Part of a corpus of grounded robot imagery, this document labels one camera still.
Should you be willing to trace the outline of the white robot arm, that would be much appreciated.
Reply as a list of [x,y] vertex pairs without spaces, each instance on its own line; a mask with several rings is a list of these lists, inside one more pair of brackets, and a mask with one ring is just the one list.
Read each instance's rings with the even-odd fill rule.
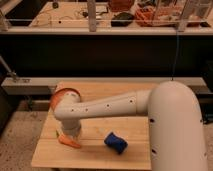
[[147,114],[152,171],[208,171],[200,105],[180,82],[86,102],[77,90],[64,88],[52,96],[51,109],[72,137],[82,119]]

